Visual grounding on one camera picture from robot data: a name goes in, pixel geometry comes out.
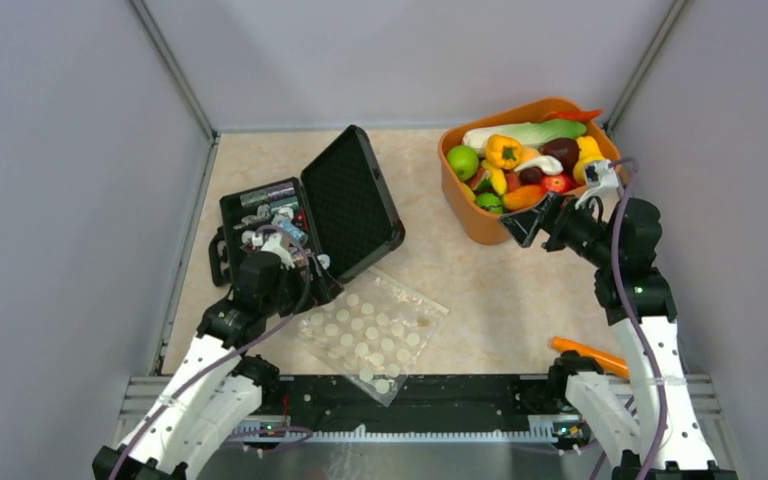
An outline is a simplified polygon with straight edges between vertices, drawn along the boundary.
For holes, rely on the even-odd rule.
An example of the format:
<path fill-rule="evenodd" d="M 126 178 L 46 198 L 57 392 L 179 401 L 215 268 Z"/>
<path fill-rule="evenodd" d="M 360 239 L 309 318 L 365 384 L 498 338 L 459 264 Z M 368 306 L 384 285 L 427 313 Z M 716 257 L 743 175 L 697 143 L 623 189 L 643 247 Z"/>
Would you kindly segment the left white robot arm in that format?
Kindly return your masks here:
<path fill-rule="evenodd" d="M 246 417 L 279 404 L 278 368 L 249 350 L 343 288 L 325 254 L 302 264 L 246 256 L 228 293 L 203 314 L 189 350 L 147 414 L 92 461 L 97 479 L 194 479 Z"/>

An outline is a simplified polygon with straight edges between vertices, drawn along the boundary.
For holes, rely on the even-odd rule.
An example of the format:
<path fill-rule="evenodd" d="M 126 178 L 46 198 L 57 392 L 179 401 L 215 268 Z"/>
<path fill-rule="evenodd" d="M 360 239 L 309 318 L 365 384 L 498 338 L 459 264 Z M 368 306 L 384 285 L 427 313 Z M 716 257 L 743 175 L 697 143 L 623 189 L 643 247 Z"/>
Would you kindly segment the orange mango toy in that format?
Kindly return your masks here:
<path fill-rule="evenodd" d="M 542 185 L 523 185 L 514 191 L 506 193 L 502 197 L 502 203 L 509 212 L 529 209 L 539 204 L 547 192 L 548 190 Z"/>

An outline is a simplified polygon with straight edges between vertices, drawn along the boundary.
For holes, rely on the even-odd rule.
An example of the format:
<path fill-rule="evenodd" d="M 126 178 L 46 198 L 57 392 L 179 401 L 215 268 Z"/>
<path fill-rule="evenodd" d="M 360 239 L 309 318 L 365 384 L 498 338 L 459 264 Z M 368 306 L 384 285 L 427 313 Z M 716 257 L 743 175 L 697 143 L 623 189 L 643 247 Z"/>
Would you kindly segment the clear dotted zip bag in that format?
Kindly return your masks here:
<path fill-rule="evenodd" d="M 330 303 L 301 316 L 311 354 L 384 407 L 413 373 L 449 309 L 371 268 Z"/>

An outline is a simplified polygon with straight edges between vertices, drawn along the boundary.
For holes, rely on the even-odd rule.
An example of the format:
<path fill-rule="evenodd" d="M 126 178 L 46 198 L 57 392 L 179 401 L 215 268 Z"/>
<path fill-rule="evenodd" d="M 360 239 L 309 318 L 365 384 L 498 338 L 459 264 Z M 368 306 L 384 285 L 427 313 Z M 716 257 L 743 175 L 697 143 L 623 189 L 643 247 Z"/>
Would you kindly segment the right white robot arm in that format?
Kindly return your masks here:
<path fill-rule="evenodd" d="M 537 233 L 548 252 L 569 249 L 595 266 L 594 294 L 604 309 L 629 372 L 632 403 L 624 405 L 592 357 L 564 353 L 550 367 L 549 404 L 576 410 L 588 424 L 614 479 L 735 479 L 701 431 L 678 348 L 671 288 L 655 266 L 660 212 L 623 198 L 608 221 L 566 195 L 547 194 L 535 207 L 501 216 L 523 248 Z"/>

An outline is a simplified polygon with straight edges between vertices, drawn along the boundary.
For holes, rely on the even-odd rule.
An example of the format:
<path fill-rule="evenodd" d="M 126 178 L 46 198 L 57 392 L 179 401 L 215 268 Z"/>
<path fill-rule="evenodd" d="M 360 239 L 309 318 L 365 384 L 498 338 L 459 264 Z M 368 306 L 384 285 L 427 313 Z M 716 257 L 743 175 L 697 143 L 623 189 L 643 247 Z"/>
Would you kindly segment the white mushroom toy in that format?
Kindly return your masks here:
<path fill-rule="evenodd" d="M 538 155 L 514 168 L 514 172 L 521 172 L 529 168 L 538 168 L 544 175 L 559 175 L 564 172 L 563 164 L 551 155 Z"/>

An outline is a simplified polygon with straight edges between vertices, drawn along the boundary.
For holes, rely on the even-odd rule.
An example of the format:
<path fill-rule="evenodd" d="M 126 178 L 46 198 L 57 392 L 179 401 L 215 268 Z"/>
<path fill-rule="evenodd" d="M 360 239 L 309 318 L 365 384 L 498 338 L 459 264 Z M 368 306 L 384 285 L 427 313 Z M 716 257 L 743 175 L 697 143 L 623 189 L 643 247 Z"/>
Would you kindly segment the yellow bell pepper toy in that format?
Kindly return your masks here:
<path fill-rule="evenodd" d="M 503 170 L 513 170 L 525 161 L 522 144 L 514 138 L 499 134 L 488 138 L 484 155 L 491 165 Z"/>

